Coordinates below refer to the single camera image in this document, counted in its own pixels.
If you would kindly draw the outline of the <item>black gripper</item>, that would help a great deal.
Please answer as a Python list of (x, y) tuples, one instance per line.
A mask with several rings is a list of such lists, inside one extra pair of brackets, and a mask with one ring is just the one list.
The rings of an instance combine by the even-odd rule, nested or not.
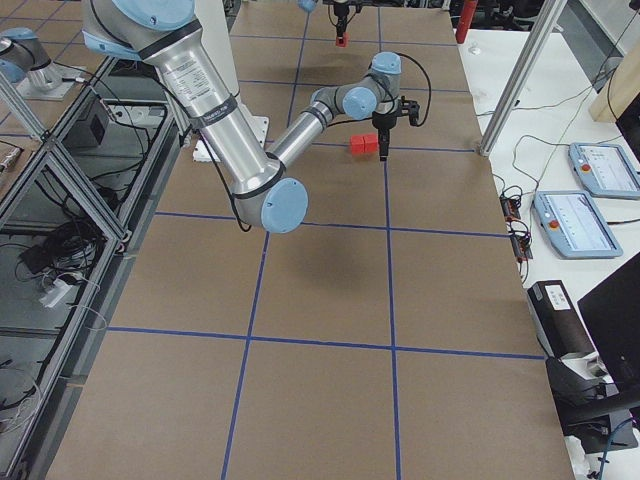
[(377, 129), (379, 159), (387, 160), (389, 155), (389, 130), (397, 124), (398, 113), (390, 111), (384, 114), (373, 112), (372, 125)]
[(350, 13), (349, 2), (338, 2), (334, 1), (332, 3), (333, 14), (335, 15), (337, 21), (334, 25), (336, 38), (344, 37), (347, 32), (348, 26), (348, 17)]

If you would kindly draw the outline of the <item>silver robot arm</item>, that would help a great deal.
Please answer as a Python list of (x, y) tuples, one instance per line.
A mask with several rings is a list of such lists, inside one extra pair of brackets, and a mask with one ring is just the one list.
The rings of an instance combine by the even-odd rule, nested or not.
[(156, 68), (167, 90), (233, 178), (229, 194), (237, 218), (271, 233), (288, 233), (304, 220), (308, 193), (287, 168), (346, 114), (363, 120), (399, 104), (401, 59), (376, 54), (357, 83), (318, 90), (310, 105), (263, 148), (202, 44), (203, 27), (192, 1), (85, 1), (86, 46), (103, 55)]
[[(297, 0), (298, 7), (306, 13), (311, 13), (315, 10), (319, 2), (317, 0)], [(347, 28), (350, 22), (349, 13), (350, 5), (347, 0), (329, 1), (329, 20), (334, 26), (336, 31), (336, 41), (341, 44), (345, 43), (347, 39)]]

